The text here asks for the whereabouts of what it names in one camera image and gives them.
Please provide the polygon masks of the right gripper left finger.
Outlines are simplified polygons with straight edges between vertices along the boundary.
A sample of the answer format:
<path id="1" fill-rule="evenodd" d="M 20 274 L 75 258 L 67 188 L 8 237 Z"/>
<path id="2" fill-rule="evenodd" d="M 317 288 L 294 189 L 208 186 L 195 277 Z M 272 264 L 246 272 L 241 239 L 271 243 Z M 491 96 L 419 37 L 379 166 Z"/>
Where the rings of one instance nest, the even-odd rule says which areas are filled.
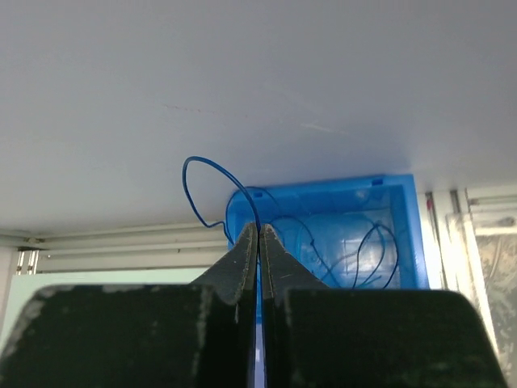
<path id="1" fill-rule="evenodd" d="M 185 285 L 51 285 L 1 355 L 4 387 L 250 387 L 259 232 Z"/>

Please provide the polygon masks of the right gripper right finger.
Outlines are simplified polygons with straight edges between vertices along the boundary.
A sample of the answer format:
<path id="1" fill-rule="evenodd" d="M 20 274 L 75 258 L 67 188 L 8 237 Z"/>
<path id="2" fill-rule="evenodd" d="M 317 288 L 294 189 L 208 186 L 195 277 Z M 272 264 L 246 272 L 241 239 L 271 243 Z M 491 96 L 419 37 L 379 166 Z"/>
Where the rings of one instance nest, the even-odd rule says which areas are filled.
<path id="1" fill-rule="evenodd" d="M 269 387 L 504 387 L 484 325 L 445 290 L 332 289 L 260 230 Z"/>

